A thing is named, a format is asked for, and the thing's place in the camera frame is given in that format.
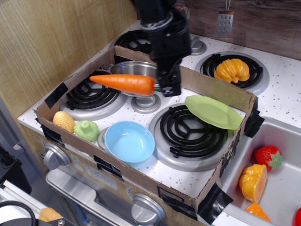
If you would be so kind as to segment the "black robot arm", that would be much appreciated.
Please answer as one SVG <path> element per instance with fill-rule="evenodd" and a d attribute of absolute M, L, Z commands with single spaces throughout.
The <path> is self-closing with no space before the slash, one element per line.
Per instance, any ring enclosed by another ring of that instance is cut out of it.
<path fill-rule="evenodd" d="M 185 10 L 175 0 L 134 0 L 141 29 L 151 44 L 150 58 L 157 64 L 157 80 L 165 97 L 181 94 L 180 63 L 191 54 Z"/>

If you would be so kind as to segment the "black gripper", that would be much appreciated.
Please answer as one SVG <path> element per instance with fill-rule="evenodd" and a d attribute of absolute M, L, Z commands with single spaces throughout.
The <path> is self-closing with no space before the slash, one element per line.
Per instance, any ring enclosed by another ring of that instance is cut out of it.
<path fill-rule="evenodd" d="M 164 20 L 148 25 L 151 59 L 157 64 L 156 89 L 166 88 L 166 97 L 181 94 L 181 60 L 191 54 L 190 34 L 184 14 L 171 11 Z"/>

